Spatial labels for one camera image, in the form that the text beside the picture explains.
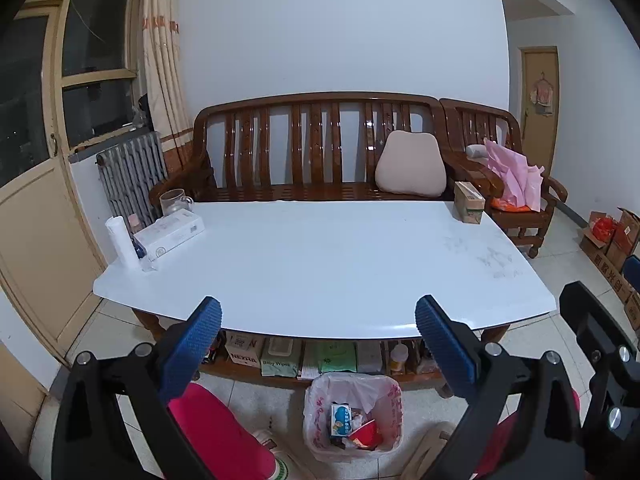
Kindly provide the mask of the white trash bag bin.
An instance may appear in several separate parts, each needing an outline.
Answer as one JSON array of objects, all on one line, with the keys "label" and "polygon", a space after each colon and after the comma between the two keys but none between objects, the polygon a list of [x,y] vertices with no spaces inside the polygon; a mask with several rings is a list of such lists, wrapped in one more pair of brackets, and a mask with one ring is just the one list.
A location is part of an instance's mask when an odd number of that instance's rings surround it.
[{"label": "white trash bag bin", "polygon": [[[332,403],[352,409],[352,431],[370,419],[378,423],[383,442],[373,451],[356,448],[349,438],[333,439],[329,433]],[[305,393],[303,437],[316,460],[343,463],[378,457],[399,448],[404,407],[398,382],[384,375],[324,374],[312,381]]]}]

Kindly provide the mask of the pink plastic bag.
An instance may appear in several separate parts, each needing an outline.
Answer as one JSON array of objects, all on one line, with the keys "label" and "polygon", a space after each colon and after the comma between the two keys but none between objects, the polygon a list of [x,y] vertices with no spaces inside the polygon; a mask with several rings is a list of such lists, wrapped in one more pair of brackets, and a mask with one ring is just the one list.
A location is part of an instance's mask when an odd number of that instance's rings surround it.
[{"label": "pink plastic bag", "polygon": [[491,207],[505,212],[541,211],[544,167],[529,166],[527,158],[498,143],[485,140],[487,167],[496,174],[503,192],[491,200]]}]

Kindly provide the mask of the grey radiator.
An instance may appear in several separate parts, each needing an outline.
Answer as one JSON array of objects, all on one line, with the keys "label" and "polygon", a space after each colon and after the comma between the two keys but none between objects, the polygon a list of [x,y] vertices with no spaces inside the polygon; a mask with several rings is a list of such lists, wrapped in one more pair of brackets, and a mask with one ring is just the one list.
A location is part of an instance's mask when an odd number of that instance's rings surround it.
[{"label": "grey radiator", "polygon": [[145,228],[162,211],[150,201],[155,185],[168,178],[155,132],[138,133],[96,154],[100,181],[112,215],[125,220],[135,214]]}]

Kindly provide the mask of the beige curtain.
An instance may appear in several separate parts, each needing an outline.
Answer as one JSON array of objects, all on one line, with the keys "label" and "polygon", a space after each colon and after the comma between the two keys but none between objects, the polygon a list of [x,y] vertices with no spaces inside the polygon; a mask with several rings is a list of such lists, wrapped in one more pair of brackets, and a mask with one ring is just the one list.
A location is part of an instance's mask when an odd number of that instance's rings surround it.
[{"label": "beige curtain", "polygon": [[170,152],[193,131],[183,97],[178,0],[142,0],[142,44],[152,122],[160,147]]}]

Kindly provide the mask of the wooden door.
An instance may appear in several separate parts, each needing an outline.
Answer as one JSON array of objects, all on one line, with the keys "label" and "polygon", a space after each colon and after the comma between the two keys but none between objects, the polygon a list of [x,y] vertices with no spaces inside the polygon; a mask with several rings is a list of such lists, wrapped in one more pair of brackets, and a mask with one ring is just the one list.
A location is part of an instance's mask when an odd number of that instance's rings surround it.
[{"label": "wooden door", "polygon": [[560,108],[558,48],[529,47],[520,52],[522,148],[531,165],[551,174]]}]

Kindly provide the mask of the brown cardboard drink carton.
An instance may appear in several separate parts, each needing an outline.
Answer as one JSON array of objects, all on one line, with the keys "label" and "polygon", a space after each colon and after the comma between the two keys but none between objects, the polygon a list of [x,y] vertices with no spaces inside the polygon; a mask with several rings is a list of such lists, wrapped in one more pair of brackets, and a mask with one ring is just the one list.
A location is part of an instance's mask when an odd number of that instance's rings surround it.
[{"label": "brown cardboard drink carton", "polygon": [[454,206],[464,223],[480,224],[485,210],[485,199],[480,191],[468,181],[454,184]]}]

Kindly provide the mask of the green wet wipes pack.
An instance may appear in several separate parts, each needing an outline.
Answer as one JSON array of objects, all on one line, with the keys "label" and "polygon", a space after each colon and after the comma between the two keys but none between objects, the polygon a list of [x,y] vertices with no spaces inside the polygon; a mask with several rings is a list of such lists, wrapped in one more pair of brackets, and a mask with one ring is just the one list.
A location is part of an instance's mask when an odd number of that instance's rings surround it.
[{"label": "green wet wipes pack", "polygon": [[316,345],[318,369],[321,374],[356,373],[355,344],[346,340],[320,340]]}]

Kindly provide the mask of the beige cushion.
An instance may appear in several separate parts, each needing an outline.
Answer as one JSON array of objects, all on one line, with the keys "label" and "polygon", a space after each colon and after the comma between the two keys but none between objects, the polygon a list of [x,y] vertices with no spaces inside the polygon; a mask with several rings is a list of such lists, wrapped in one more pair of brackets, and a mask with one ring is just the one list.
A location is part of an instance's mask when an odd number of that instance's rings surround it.
[{"label": "beige cushion", "polygon": [[427,132],[392,131],[375,168],[375,183],[392,194],[441,196],[447,175],[436,138]]}]

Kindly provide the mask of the long white box on shelf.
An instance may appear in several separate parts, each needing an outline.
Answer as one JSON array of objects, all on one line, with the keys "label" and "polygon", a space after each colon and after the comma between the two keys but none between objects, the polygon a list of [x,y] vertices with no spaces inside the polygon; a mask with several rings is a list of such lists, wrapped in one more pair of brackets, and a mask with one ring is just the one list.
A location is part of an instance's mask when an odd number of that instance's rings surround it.
[{"label": "long white box on shelf", "polygon": [[356,342],[357,372],[361,374],[381,374],[384,368],[383,351],[379,341],[362,340]]}]

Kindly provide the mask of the white paper roll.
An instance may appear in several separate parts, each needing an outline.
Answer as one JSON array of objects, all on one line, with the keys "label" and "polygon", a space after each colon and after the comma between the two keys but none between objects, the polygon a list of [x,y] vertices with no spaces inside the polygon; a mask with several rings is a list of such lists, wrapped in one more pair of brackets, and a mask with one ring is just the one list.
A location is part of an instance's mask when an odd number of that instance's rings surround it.
[{"label": "white paper roll", "polygon": [[108,236],[114,246],[119,263],[127,270],[139,270],[140,260],[122,216],[105,221]]}]

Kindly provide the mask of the cardboard boxes on floor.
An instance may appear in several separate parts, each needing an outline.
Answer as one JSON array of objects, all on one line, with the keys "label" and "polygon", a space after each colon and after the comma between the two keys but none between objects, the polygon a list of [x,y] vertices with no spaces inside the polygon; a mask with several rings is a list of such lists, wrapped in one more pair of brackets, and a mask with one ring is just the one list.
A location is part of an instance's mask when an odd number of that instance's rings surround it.
[{"label": "cardboard boxes on floor", "polygon": [[593,211],[579,247],[611,284],[636,334],[639,333],[639,216],[620,207],[615,220]]}]

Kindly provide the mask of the wooden bench sofa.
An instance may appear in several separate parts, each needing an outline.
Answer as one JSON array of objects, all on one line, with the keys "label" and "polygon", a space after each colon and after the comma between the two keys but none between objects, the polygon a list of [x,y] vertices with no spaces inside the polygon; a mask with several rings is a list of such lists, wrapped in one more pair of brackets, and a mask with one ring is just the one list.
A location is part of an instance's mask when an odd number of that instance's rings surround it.
[{"label": "wooden bench sofa", "polygon": [[[358,114],[357,144],[364,179],[344,174],[341,114]],[[152,188],[152,205],[182,188],[198,202],[385,200],[375,168],[390,133],[409,130],[411,112],[430,120],[447,177],[481,191],[503,189],[478,162],[454,150],[442,104],[430,96],[392,92],[310,92],[266,96],[203,108],[194,120],[192,153],[184,166]]]}]

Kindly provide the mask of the pale green wipes pack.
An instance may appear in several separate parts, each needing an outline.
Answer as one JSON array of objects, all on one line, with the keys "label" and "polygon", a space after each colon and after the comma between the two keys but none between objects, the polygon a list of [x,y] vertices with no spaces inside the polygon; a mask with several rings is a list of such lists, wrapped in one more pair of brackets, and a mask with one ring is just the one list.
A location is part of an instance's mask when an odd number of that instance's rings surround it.
[{"label": "pale green wipes pack", "polygon": [[300,339],[269,337],[260,357],[262,376],[296,378],[301,354]]}]

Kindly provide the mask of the white pill bottle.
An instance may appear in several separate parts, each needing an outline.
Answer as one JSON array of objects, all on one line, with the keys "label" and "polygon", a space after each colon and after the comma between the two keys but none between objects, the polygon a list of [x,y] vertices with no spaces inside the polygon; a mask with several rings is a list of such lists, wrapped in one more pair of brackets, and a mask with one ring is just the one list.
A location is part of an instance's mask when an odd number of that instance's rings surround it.
[{"label": "white pill bottle", "polygon": [[390,371],[393,374],[402,374],[405,371],[408,357],[409,348],[403,342],[395,344],[390,349]]}]

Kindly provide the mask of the red paper cup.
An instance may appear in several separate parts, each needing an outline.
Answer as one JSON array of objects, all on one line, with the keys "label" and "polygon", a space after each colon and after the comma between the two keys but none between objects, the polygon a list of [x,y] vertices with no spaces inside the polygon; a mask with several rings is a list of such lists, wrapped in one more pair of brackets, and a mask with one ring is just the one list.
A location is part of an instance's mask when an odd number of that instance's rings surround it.
[{"label": "red paper cup", "polygon": [[370,419],[360,425],[348,438],[356,448],[368,451],[375,450],[383,442],[382,434],[378,430],[378,423],[375,419]]}]

